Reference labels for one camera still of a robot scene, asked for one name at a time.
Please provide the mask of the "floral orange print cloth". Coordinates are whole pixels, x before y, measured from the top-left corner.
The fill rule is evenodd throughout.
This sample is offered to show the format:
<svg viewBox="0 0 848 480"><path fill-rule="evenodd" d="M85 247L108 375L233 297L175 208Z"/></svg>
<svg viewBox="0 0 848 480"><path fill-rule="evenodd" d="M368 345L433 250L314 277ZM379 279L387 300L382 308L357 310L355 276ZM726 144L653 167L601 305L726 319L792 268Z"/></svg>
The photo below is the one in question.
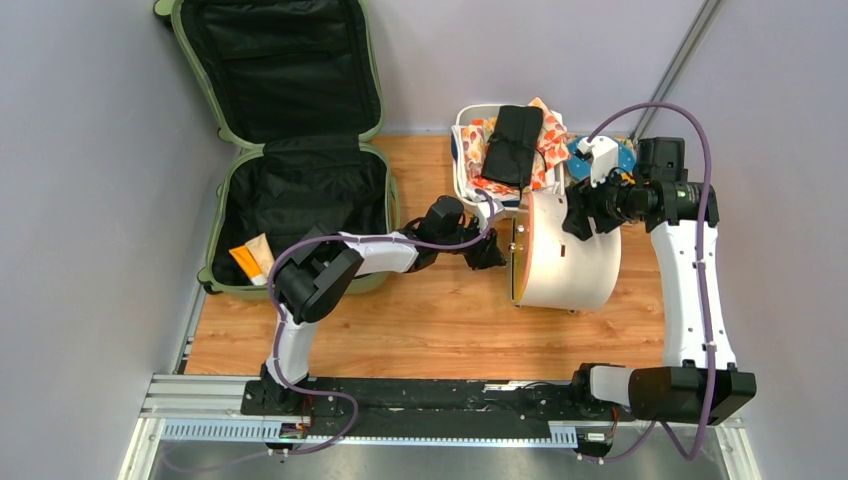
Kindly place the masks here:
<svg viewBox="0 0 848 480"><path fill-rule="evenodd" d="M538 97L527 105L496 105L489 113L478 106L459 122L458 164L463 188L472 197L485 190L505 203L534 190L552 190L555 171L571 154L561 116Z"/></svg>

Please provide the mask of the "white plastic tub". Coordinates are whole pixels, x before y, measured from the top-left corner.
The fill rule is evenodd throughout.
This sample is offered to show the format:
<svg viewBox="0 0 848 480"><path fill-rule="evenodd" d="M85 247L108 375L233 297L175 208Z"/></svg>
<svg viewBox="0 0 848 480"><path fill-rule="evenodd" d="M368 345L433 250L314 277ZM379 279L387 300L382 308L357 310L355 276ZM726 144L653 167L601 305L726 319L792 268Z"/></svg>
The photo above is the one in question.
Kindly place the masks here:
<svg viewBox="0 0 848 480"><path fill-rule="evenodd" d="M568 144L576 136L568 132L562 115L549 109L540 98L533 99L530 104L543 111L543 126L538 136L529 188L562 194L573 181L566 162L571 159ZM499 200L506 209L514 210L518 207L522 191L482 177L489 137L494 133L500 109L499 104L475 104L464 107L457 114L450 133L453 188L467 204L481 200L476 194L480 188Z"/></svg>

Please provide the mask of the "cream cylindrical container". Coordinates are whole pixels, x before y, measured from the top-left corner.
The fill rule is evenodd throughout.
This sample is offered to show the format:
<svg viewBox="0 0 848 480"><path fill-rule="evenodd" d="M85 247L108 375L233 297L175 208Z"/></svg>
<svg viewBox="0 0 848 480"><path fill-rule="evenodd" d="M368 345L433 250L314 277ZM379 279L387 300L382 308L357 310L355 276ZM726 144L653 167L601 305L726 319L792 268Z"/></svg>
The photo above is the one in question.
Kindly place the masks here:
<svg viewBox="0 0 848 480"><path fill-rule="evenodd" d="M523 196L513 217L518 212L528 214L528 254L525 288L516 306L574 311L603 307L619 277L621 230L578 240L562 230L566 197L549 192Z"/></svg>

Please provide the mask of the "orange sunscreen tube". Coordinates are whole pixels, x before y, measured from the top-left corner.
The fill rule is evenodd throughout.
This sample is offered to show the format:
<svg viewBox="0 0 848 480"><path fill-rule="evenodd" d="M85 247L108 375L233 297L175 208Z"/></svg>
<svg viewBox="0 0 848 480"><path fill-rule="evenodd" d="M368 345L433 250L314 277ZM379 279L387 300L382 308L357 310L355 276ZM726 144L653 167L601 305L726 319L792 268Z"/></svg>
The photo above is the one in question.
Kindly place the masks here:
<svg viewBox="0 0 848 480"><path fill-rule="evenodd" d="M246 245L230 249L229 254L235 260L241 271L250 280L252 285L263 286L267 284L266 274L262 271L258 262L255 260Z"/></svg>

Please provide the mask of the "green hard-shell suitcase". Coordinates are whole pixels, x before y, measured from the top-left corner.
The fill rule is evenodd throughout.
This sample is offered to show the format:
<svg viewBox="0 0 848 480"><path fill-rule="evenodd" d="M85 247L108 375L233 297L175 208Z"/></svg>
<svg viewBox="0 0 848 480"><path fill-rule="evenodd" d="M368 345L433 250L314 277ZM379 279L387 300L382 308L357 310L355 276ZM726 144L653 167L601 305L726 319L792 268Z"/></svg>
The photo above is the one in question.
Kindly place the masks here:
<svg viewBox="0 0 848 480"><path fill-rule="evenodd" d="M197 279L262 299L232 250L274 254L316 226L386 234L400 223L390 161L373 144L385 108L361 1L158 1L218 125L239 148L217 189Z"/></svg>

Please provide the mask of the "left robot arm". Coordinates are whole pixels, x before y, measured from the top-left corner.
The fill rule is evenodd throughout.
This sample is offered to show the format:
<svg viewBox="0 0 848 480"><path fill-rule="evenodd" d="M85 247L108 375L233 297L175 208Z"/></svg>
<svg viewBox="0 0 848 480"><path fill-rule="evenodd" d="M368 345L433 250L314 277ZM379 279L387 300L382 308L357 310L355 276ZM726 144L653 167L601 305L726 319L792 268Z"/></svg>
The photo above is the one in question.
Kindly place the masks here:
<svg viewBox="0 0 848 480"><path fill-rule="evenodd" d="M427 213L398 231L376 235L334 232L317 224L274 262L268 294L277 313L274 339L246 401L291 415L313 390L303 386L318 323L327 317L359 277L407 274L433 265L442 253L461 255L472 270L505 265L495 225L502 203L482 192L471 219L463 203L439 197Z"/></svg>

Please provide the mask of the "black pouch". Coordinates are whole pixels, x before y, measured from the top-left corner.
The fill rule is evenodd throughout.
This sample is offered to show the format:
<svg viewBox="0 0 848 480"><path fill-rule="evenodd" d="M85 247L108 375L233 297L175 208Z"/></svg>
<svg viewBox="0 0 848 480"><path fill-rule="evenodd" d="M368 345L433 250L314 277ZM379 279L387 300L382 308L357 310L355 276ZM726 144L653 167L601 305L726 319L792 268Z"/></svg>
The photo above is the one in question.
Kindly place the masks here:
<svg viewBox="0 0 848 480"><path fill-rule="evenodd" d="M501 106L487 143L481 176L516 189L527 187L542 125L543 111L539 107Z"/></svg>

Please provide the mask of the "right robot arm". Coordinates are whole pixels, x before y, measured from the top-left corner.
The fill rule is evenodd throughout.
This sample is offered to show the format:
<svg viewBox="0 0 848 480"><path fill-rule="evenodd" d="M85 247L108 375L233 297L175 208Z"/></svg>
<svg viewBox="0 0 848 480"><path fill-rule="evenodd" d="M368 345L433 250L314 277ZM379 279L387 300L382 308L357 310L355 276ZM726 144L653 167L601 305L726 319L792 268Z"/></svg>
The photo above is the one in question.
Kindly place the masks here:
<svg viewBox="0 0 848 480"><path fill-rule="evenodd" d="M640 420L721 424L755 397L757 384L739 370L723 324L714 189L689 180L681 138L640 140L630 170L620 167L609 137L584 136L574 154L590 173L567 188L562 229L588 242L626 223L644 224L660 269L665 337L659 367L582 364L572 409L593 419L616 404Z"/></svg>

